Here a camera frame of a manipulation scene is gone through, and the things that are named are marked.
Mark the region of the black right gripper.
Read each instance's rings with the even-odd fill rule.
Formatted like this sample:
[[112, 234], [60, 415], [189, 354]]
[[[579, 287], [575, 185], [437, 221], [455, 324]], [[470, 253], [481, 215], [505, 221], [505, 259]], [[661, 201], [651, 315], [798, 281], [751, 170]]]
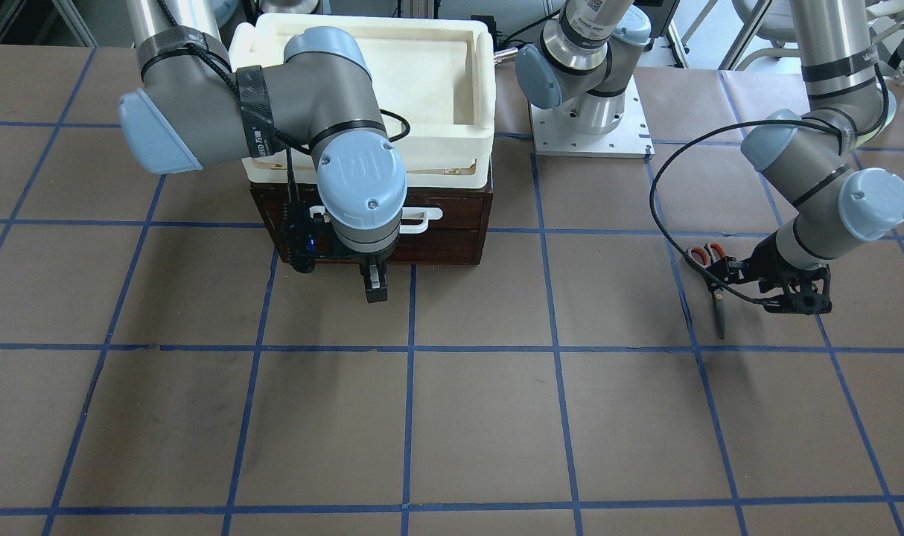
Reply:
[[393, 255], [400, 240], [396, 238], [380, 251], [360, 253], [345, 245], [338, 237], [329, 237], [327, 261], [357, 261], [361, 264], [364, 292], [368, 303], [386, 302], [388, 299], [388, 281], [386, 278], [386, 261]]

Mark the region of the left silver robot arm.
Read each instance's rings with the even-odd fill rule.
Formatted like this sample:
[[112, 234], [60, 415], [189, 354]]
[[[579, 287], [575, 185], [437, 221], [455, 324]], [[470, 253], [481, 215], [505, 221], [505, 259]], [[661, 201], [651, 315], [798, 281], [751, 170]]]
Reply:
[[790, 10], [810, 110], [773, 113], [741, 150], [797, 214], [733, 274], [763, 293], [782, 289], [766, 311], [815, 315], [831, 310], [830, 262], [904, 223], [904, 180], [848, 162], [896, 109], [878, 74], [866, 3], [793, 1]]

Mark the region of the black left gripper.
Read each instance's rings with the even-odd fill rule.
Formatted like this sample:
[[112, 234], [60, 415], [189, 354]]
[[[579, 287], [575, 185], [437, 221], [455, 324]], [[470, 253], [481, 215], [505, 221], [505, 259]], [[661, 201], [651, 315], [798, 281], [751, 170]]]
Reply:
[[725, 270], [727, 284], [748, 284], [757, 281], [760, 292], [781, 288], [783, 294], [766, 299], [769, 313], [802, 313], [819, 315], [830, 313], [830, 268], [799, 270], [780, 255], [776, 240], [762, 240], [746, 259], [734, 259]]

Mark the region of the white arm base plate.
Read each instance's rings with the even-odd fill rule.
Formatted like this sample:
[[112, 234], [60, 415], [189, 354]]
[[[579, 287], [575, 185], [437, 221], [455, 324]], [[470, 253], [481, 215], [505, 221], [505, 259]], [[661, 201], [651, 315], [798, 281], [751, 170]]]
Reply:
[[637, 84], [612, 98], [580, 95], [554, 109], [529, 105], [535, 153], [570, 157], [652, 157], [652, 135]]

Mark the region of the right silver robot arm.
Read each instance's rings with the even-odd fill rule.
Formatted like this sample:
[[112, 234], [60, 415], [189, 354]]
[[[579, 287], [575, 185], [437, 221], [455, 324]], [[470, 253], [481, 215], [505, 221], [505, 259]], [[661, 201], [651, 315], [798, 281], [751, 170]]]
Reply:
[[152, 174], [202, 170], [285, 150], [309, 156], [323, 212], [299, 196], [294, 173], [279, 229], [286, 261], [354, 259], [367, 302], [387, 298], [407, 167], [388, 135], [354, 37], [313, 27], [275, 66], [233, 67], [206, 1], [129, 1], [143, 86], [121, 96], [121, 128]]

